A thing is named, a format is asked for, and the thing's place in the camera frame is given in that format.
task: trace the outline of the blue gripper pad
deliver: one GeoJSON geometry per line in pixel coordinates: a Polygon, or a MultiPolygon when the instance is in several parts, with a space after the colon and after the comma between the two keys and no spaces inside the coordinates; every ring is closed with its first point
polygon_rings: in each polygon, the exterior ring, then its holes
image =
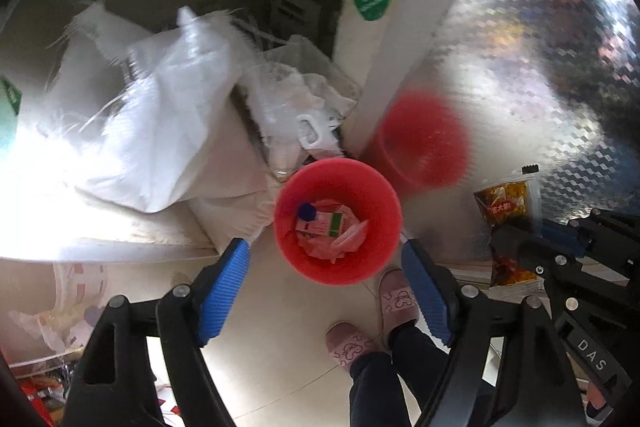
{"type": "Polygon", "coordinates": [[[243,239],[234,239],[218,263],[211,267],[218,268],[218,274],[200,306],[197,336],[202,345],[222,331],[238,290],[249,271],[249,257],[248,243],[243,239]]]}
{"type": "Polygon", "coordinates": [[[417,239],[404,244],[401,262],[431,334],[450,346],[452,324],[458,315],[458,283],[449,270],[431,260],[417,239]]]}

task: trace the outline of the black pants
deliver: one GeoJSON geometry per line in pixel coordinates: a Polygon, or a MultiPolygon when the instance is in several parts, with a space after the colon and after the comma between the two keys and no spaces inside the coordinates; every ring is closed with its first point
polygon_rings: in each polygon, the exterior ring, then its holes
{"type": "MultiPolygon", "coordinates": [[[[367,353],[351,365],[351,427],[410,427],[398,375],[422,408],[447,362],[447,353],[416,327],[400,331],[392,355],[393,361],[381,351],[367,353]]],[[[483,380],[469,427],[482,425],[493,394],[494,387],[483,380]]]]}

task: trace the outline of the screw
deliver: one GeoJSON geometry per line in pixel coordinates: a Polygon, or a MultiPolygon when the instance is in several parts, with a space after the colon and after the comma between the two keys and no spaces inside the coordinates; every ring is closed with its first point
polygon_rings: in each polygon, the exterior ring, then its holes
{"type": "Polygon", "coordinates": [[[124,295],[116,295],[109,300],[109,306],[119,308],[124,304],[124,295]]]}
{"type": "Polygon", "coordinates": [[[527,304],[533,309],[537,310],[538,308],[540,308],[540,306],[542,306],[542,301],[535,295],[529,295],[529,297],[527,297],[527,304]]]}
{"type": "Polygon", "coordinates": [[[186,297],[191,293],[191,288],[188,284],[178,284],[172,293],[174,297],[186,297]]]}
{"type": "Polygon", "coordinates": [[[569,311],[575,312],[578,309],[578,299],[575,297],[569,297],[564,305],[569,311]]]}
{"type": "Polygon", "coordinates": [[[478,294],[480,293],[480,290],[478,290],[478,288],[476,288],[472,284],[465,284],[464,286],[462,286],[461,291],[462,291],[462,295],[464,295],[469,299],[478,297],[478,294]]]}

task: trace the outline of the tile floor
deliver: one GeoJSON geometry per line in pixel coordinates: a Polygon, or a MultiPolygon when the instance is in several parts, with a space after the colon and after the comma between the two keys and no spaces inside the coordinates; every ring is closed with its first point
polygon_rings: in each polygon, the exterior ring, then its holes
{"type": "MultiPolygon", "coordinates": [[[[123,293],[130,301],[158,298],[172,287],[176,273],[193,278],[207,264],[198,260],[113,265],[108,296],[123,293]]],[[[399,266],[398,256],[390,265],[399,266]]],[[[286,263],[271,229],[262,234],[252,246],[249,274],[225,328],[203,349],[238,427],[348,426],[351,378],[328,356],[324,334],[332,324],[346,320],[379,343],[379,279],[380,275],[344,287],[311,282],[286,263]]],[[[168,381],[159,341],[150,339],[149,346],[155,374],[168,381]]],[[[415,422],[417,403],[406,388],[405,394],[415,422]]]]}

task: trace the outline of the snack packet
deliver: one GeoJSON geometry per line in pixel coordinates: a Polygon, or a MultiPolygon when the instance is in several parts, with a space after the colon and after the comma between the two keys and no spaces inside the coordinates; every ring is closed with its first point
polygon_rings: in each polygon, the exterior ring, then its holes
{"type": "MultiPolygon", "coordinates": [[[[526,166],[507,180],[474,192],[482,217],[493,227],[514,222],[521,229],[538,233],[542,225],[542,200],[538,183],[538,166],[526,166]]],[[[505,286],[538,277],[518,267],[514,259],[493,255],[491,286],[505,286]]]]}

